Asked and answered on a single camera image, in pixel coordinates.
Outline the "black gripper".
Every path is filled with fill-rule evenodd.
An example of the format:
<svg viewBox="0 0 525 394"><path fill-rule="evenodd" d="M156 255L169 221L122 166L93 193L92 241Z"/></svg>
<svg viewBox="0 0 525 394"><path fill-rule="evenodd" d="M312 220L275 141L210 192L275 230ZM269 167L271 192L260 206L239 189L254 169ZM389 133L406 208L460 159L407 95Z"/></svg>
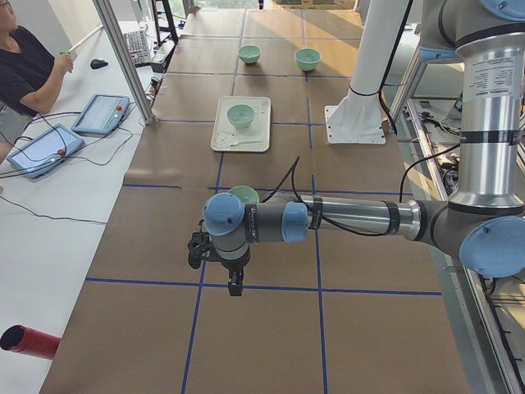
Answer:
<svg viewBox="0 0 525 394"><path fill-rule="evenodd" d="M230 296L242 296L244 267L249 263L250 256L243 255L238 259L221 258L221 265L228 270L228 291Z"/></svg>

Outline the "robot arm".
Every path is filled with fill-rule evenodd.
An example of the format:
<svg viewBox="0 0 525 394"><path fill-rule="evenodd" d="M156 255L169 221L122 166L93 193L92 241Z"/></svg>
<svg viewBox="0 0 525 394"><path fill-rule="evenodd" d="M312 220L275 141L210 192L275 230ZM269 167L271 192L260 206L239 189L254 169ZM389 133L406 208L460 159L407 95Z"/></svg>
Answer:
<svg viewBox="0 0 525 394"><path fill-rule="evenodd" d="M271 193L257 204L211 197L188 244L188 262L220 263L232 296L243 290L250 245L299 242L310 229L360 236L401 235L436 247L486 277L524 267L524 203L514 191L522 134L524 73L521 1L426 1L421 53L451 54L464 64L459 183L445 202L371 201Z"/></svg>

